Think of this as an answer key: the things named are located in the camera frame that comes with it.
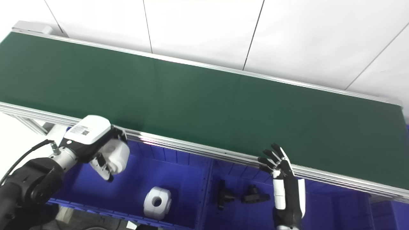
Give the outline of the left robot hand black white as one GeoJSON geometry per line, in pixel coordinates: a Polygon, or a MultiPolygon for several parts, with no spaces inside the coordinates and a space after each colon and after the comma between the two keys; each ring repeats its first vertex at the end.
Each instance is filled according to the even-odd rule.
{"type": "Polygon", "coordinates": [[[125,131],[97,115],[88,115],[71,127],[59,150],[58,164],[65,171],[77,164],[90,164],[107,182],[126,169],[130,155],[125,131]]]}

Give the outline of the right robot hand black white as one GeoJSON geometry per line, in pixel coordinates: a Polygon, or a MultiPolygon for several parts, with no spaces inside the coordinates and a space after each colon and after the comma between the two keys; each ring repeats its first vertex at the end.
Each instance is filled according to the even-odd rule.
{"type": "Polygon", "coordinates": [[[289,157],[277,143],[264,149],[258,157],[259,169],[272,177],[274,208],[272,218],[276,230],[301,230],[306,208],[305,180],[295,176],[289,157]]]}

